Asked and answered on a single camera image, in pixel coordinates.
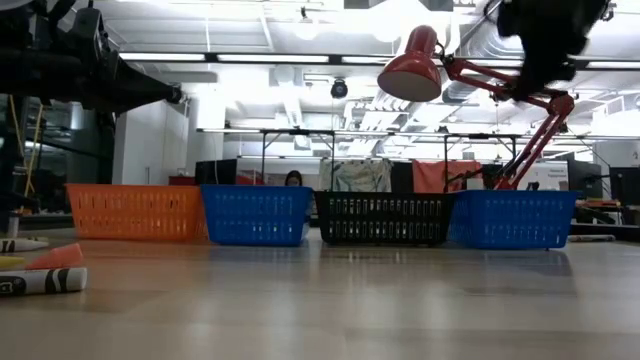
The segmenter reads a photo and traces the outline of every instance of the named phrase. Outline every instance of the ceiling light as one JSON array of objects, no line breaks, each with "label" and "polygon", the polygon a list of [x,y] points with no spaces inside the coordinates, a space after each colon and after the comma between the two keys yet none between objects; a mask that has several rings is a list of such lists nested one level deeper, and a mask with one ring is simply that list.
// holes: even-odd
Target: ceiling light
[{"label": "ceiling light", "polygon": [[204,61],[204,54],[180,53],[120,53],[123,60],[128,61]]},{"label": "ceiling light", "polygon": [[444,137],[445,134],[442,133],[421,133],[421,132],[399,132],[396,133],[396,136],[405,136],[405,137]]},{"label": "ceiling light", "polygon": [[343,56],[342,62],[345,64],[384,65],[391,59],[391,56]]},{"label": "ceiling light", "polygon": [[220,54],[220,62],[247,63],[328,63],[326,55],[258,55],[258,54]]},{"label": "ceiling light", "polygon": [[[509,76],[518,76],[518,70],[500,70],[500,73],[505,74],[505,75],[509,75]],[[475,72],[471,69],[464,69],[462,70],[462,72],[460,73],[460,75],[464,75],[464,76],[469,76],[469,75],[481,75],[478,72]]]},{"label": "ceiling light", "polygon": [[304,18],[300,20],[295,28],[296,36],[302,40],[313,40],[318,36],[319,29],[318,19]]},{"label": "ceiling light", "polygon": [[[264,156],[265,159],[280,159],[279,156],[267,155]],[[262,156],[260,155],[238,155],[238,159],[260,159],[262,160]]]},{"label": "ceiling light", "polygon": [[333,76],[326,74],[304,74],[304,81],[323,81],[327,84],[333,80]]},{"label": "ceiling light", "polygon": [[474,65],[490,67],[490,68],[517,68],[522,66],[521,59],[473,59]]},{"label": "ceiling light", "polygon": [[336,135],[354,135],[354,136],[391,136],[393,131],[336,131]]},{"label": "ceiling light", "polygon": [[[263,5],[263,0],[116,0],[116,2],[123,3],[153,3],[153,4],[169,4],[169,5],[243,5],[243,6],[255,6]],[[270,6],[298,6],[305,5],[321,7],[324,5],[321,1],[307,1],[307,0],[271,0],[268,1]]]},{"label": "ceiling light", "polygon": [[224,133],[224,134],[258,134],[259,129],[198,129],[201,132]]},{"label": "ceiling light", "polygon": [[336,156],[333,158],[334,160],[339,160],[339,161],[349,161],[349,160],[373,160],[374,158],[371,157],[366,157],[366,156]]},{"label": "ceiling light", "polygon": [[379,31],[376,31],[373,34],[373,37],[375,37],[376,40],[380,42],[393,42],[399,36],[400,34],[398,34],[397,32],[393,32],[392,30],[389,30],[388,28],[385,28],[385,27],[381,27]]},{"label": "ceiling light", "polygon": [[640,70],[640,61],[592,61],[587,69]]},{"label": "ceiling light", "polygon": [[322,156],[283,156],[283,159],[288,160],[322,160]]}]

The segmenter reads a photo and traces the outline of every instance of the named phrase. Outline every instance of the fabric sheet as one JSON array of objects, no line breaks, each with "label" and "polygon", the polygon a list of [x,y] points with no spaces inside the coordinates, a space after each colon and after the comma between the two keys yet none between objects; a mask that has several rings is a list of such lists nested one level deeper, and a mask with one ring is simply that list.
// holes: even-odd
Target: fabric sheet
[{"label": "fabric sheet", "polygon": [[[333,169],[333,191],[391,192],[389,161],[336,161]],[[331,189],[331,161],[320,163],[320,187]]]},{"label": "fabric sheet", "polygon": [[398,194],[413,193],[413,164],[409,162],[392,163],[391,191]]},{"label": "fabric sheet", "polygon": [[[444,191],[444,161],[437,163],[425,163],[413,161],[413,190],[416,193],[442,193]],[[482,168],[477,161],[449,161],[449,179],[459,174],[473,172]],[[448,191],[458,191],[464,188],[464,182],[460,180],[449,184]]]}]

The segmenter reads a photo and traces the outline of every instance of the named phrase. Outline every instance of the black machine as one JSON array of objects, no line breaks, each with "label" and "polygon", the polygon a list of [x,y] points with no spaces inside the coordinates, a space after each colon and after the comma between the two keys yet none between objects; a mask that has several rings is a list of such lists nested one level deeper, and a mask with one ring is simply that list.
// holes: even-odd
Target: black machine
[{"label": "black machine", "polygon": [[199,161],[196,184],[235,185],[238,160]]},{"label": "black machine", "polygon": [[[100,10],[76,12],[72,28],[59,21],[75,0],[59,0],[47,11],[46,0],[33,0],[0,11],[0,93],[49,100],[76,101],[85,109],[123,113],[167,100],[178,103],[182,91],[129,67],[109,46]],[[35,31],[30,32],[32,18]]]},{"label": "black machine", "polygon": [[572,80],[576,68],[569,56],[585,49],[596,21],[613,17],[611,0],[490,0],[485,15],[497,2],[498,33],[519,36],[525,52],[512,94],[517,101],[553,81]]},{"label": "black machine", "polygon": [[580,198],[602,199],[602,167],[584,161],[567,160],[569,190],[580,191]]},{"label": "black machine", "polygon": [[609,168],[611,178],[611,197],[622,205],[640,205],[640,168]]}]

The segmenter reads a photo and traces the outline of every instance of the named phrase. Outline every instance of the lamp arm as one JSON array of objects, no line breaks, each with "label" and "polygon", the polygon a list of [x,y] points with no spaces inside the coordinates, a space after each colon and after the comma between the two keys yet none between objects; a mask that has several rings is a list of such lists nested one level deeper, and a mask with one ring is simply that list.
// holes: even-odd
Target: lamp arm
[{"label": "lamp arm", "polygon": [[[478,66],[467,60],[456,59],[453,56],[442,56],[441,60],[444,69],[449,75],[449,79],[490,91],[500,100],[507,100],[511,97],[508,85],[499,86],[489,84],[487,82],[462,75],[462,71],[468,69],[481,75],[501,80],[506,84],[515,84],[516,78],[514,76],[509,76],[498,71]],[[565,122],[567,116],[569,116],[571,111],[573,111],[573,98],[566,91],[544,88],[539,92],[539,94],[541,96],[548,97],[549,100],[547,101],[529,96],[523,101],[547,110],[549,116],[543,121],[540,128],[531,137],[531,140],[529,140],[525,148],[518,154],[515,160],[510,161],[500,170],[500,178],[496,183],[496,189],[515,190],[518,188],[518,183],[524,174],[526,174],[531,165],[533,165],[538,156],[540,156],[542,150],[558,131],[560,125]]]}]

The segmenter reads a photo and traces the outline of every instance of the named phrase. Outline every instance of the plastic basket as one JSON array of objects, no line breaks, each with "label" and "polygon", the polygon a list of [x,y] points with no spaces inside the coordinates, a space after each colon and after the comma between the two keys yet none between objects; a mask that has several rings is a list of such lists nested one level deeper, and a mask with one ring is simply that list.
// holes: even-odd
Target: plastic basket
[{"label": "plastic basket", "polygon": [[203,185],[209,239],[220,245],[299,246],[311,189]]},{"label": "plastic basket", "polygon": [[480,249],[551,249],[567,242],[577,193],[470,190],[457,194],[449,239]]},{"label": "plastic basket", "polygon": [[446,241],[452,194],[317,192],[322,239],[332,245],[436,246]]},{"label": "plastic basket", "polygon": [[81,238],[171,242],[206,238],[196,186],[68,184],[67,190]]}]

